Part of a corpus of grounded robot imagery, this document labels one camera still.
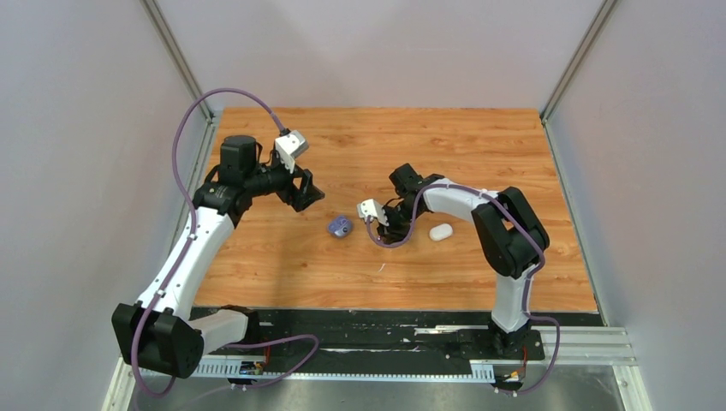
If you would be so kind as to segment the white earbud charging case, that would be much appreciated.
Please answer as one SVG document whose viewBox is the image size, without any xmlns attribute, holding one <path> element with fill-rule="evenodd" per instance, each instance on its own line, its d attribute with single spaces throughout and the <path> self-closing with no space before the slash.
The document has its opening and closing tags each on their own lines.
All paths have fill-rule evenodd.
<svg viewBox="0 0 726 411">
<path fill-rule="evenodd" d="M 450 238 L 454 233 L 453 227 L 448 223 L 441 223 L 429 230 L 429 238 L 432 241 L 443 241 Z"/>
</svg>

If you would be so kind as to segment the blue-grey earbud case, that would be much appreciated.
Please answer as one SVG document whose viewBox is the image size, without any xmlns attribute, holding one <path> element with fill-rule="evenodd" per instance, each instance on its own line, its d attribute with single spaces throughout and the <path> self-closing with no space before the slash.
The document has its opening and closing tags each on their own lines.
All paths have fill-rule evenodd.
<svg viewBox="0 0 726 411">
<path fill-rule="evenodd" d="M 335 238 L 342 239 L 351 234 L 353 227 L 353 221 L 349 217 L 339 215 L 328 223 L 327 232 Z"/>
</svg>

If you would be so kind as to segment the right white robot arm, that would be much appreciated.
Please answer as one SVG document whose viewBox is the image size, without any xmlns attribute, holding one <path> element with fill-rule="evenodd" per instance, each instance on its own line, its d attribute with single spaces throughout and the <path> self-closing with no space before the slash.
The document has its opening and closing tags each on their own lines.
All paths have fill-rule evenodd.
<svg viewBox="0 0 726 411">
<path fill-rule="evenodd" d="M 471 223 L 485 260 L 496 274 L 489 345 L 500 357 L 520 350 L 529 330 L 531 282 L 544 267 L 550 238 L 524 193 L 471 188 L 439 174 L 427 177 L 404 164 L 390 174 L 396 198 L 372 211 L 360 210 L 370 237 L 381 247 L 404 245 L 424 213 L 442 213 Z"/>
</svg>

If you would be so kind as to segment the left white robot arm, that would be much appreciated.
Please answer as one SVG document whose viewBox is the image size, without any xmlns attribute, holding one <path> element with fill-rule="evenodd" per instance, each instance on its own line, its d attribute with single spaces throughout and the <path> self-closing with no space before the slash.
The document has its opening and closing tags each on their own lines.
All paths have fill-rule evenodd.
<svg viewBox="0 0 726 411">
<path fill-rule="evenodd" d="M 251 310 L 227 306 L 191 319 L 193 301 L 222 245 L 257 197 L 275 194 L 295 211 L 324 198 L 312 172 L 297 159 L 309 147 L 298 131 L 282 131 L 268 162 L 249 135 L 224 139 L 220 161 L 192 197 L 190 216 L 163 268 L 133 304 L 119 304 L 111 317 L 124 362 L 175 378 L 187 378 L 202 357 L 232 344 L 251 354 L 262 330 Z"/>
</svg>

